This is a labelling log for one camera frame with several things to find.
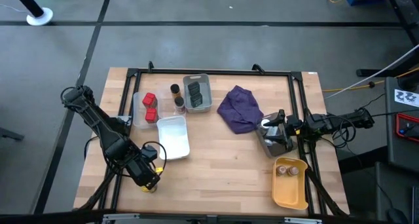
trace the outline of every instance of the white tray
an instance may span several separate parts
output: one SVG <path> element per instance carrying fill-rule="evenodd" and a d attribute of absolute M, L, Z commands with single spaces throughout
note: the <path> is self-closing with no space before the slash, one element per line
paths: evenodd
<path fill-rule="evenodd" d="M 186 120 L 182 116 L 168 117 L 157 121 L 158 140 L 167 152 L 167 159 L 181 159 L 189 154 Z M 159 157 L 164 159 L 164 151 Z"/>

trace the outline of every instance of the white cable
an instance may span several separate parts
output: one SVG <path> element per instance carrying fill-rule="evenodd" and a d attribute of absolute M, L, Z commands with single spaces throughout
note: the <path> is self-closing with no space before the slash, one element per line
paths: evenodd
<path fill-rule="evenodd" d="M 9 8 L 9 9 L 12 9 L 12 10 L 14 10 L 14 11 L 16 11 L 16 12 L 27 12 L 26 10 L 18 10 L 18 9 L 16 9 L 16 8 L 13 8 L 13 7 L 10 7 L 10 6 L 8 6 L 8 5 L 4 5 L 4 4 L 0 4 L 0 6 L 2 6 L 2 7 L 6 7 L 6 8 Z"/>
<path fill-rule="evenodd" d="M 357 83 L 355 83 L 355 84 L 353 84 L 353 85 L 351 85 L 351 86 L 348 86 L 348 87 L 346 87 L 345 89 L 340 90 L 340 91 L 338 91 L 338 92 L 334 93 L 334 94 L 333 94 L 333 95 L 331 95 L 331 96 L 326 97 L 326 98 L 325 98 L 325 100 L 326 100 L 326 99 L 329 99 L 330 97 L 336 96 L 337 94 L 340 94 L 340 93 L 344 92 L 345 90 L 347 90 L 347 89 L 349 89 L 349 88 L 352 88 L 352 87 L 354 87 L 354 86 L 356 86 L 356 85 L 358 85 L 358 84 L 361 84 L 361 83 L 365 82 L 366 80 L 371 79 L 371 78 L 373 78 L 373 77 L 377 76 L 378 74 L 382 73 L 383 71 L 385 71 L 385 70 L 387 70 L 387 69 L 389 69 L 389 68 L 393 67 L 395 64 L 397 64 L 398 62 L 400 62 L 400 61 L 401 61 L 404 57 L 406 57 L 406 56 L 408 56 L 410 53 L 414 52 L 417 48 L 419 48 L 419 45 L 416 45 L 415 47 L 413 47 L 413 49 L 411 49 L 410 51 L 408 51 L 408 52 L 407 52 L 406 54 L 404 54 L 402 57 L 398 58 L 396 61 L 394 61 L 393 63 L 391 63 L 389 66 L 385 67 L 384 69 L 380 70 L 379 72 L 377 72 L 377 73 L 375 73 L 375 74 L 373 74 L 373 75 L 371 75 L 371 76 L 367 77 L 366 79 L 360 80 L 359 82 L 357 82 Z"/>

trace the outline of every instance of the white base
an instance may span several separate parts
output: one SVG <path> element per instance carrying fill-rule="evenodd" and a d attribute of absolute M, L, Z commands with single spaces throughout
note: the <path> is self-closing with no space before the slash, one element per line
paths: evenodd
<path fill-rule="evenodd" d="M 44 14 L 41 17 L 34 18 L 30 15 L 26 17 L 26 21 L 28 22 L 29 25 L 42 26 L 51 21 L 52 17 L 54 16 L 54 14 L 52 13 L 52 10 L 45 7 L 43 7 L 42 10 L 44 11 Z"/>

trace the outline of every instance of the bottle cap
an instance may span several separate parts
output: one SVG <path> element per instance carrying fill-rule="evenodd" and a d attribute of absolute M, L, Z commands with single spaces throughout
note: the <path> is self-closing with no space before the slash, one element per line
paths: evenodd
<path fill-rule="evenodd" d="M 170 91 L 173 94 L 177 94 L 180 91 L 179 85 L 178 84 L 173 84 L 170 86 Z"/>
<path fill-rule="evenodd" d="M 185 101 L 183 100 L 183 98 L 181 96 L 175 98 L 176 106 L 181 107 L 181 106 L 183 106 L 184 103 L 185 103 Z"/>

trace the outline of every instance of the white plastic container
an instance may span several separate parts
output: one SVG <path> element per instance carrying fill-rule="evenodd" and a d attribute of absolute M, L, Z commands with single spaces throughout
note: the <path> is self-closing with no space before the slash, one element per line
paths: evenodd
<path fill-rule="evenodd" d="M 197 107 L 192 107 L 191 94 L 189 94 L 188 84 L 198 82 L 200 93 L 202 95 L 202 104 Z M 188 113 L 205 113 L 211 109 L 212 95 L 210 87 L 210 78 L 206 74 L 197 74 L 186 76 L 183 78 L 183 86 L 185 88 L 185 106 Z"/>
<path fill-rule="evenodd" d="M 182 159 L 189 155 L 189 140 L 186 119 L 182 116 L 168 117 L 157 122 L 158 140 L 167 152 L 167 159 Z M 164 160 L 164 150 L 159 157 Z"/>
<path fill-rule="evenodd" d="M 137 92 L 134 94 L 134 111 L 133 111 L 133 119 L 132 123 L 135 127 L 138 127 L 140 129 L 148 129 L 148 128 L 156 128 L 156 123 L 148 123 L 145 120 L 145 114 L 147 112 L 147 109 L 143 105 L 143 98 L 146 95 L 145 93 Z M 162 90 L 159 90 L 157 92 L 149 92 L 153 93 L 157 98 L 157 114 L 159 119 L 163 119 L 166 117 L 173 117 L 179 115 L 175 110 L 175 102 L 172 98 L 172 95 L 170 91 L 167 91 L 167 94 L 165 94 Z"/>

